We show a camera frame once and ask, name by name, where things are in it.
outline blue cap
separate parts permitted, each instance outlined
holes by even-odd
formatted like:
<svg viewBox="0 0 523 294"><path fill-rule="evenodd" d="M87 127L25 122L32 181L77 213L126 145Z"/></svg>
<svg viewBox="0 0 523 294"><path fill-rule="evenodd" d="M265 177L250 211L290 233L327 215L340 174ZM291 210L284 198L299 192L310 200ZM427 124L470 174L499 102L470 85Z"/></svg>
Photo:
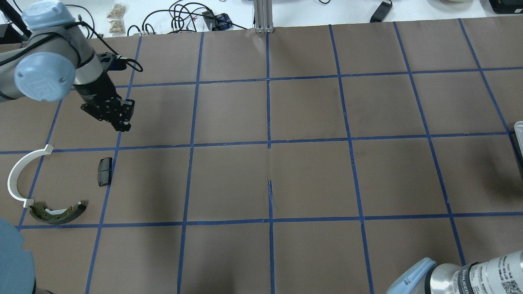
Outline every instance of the blue cap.
<svg viewBox="0 0 523 294"><path fill-rule="evenodd" d="M62 2L43 0L27 7L22 13L22 20L33 31L74 22L75 18Z"/></svg>
<svg viewBox="0 0 523 294"><path fill-rule="evenodd" d="M75 74L69 59L52 52L38 52L18 63L15 84L34 100L59 101L69 94Z"/></svg>
<svg viewBox="0 0 523 294"><path fill-rule="evenodd" d="M418 284L423 276L436 265L436 262L428 257L409 268L401 275L387 290L386 294L409 294Z"/></svg>
<svg viewBox="0 0 523 294"><path fill-rule="evenodd" d="M35 263L30 251L22 250L24 238L14 226L0 218L0 293L32 293Z"/></svg>

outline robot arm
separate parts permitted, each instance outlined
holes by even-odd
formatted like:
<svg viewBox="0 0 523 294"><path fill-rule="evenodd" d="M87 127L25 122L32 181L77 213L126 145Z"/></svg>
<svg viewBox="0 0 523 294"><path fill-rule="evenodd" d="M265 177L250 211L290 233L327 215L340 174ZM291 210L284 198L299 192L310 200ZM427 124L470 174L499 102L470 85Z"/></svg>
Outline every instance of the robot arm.
<svg viewBox="0 0 523 294"><path fill-rule="evenodd" d="M129 131L134 101L121 99L107 75L111 67L125 69L125 61L96 54L61 2L34 3L22 19L32 35L26 48L0 54L0 102L23 96L58 101L73 86L84 100L82 110L117 131Z"/></svg>

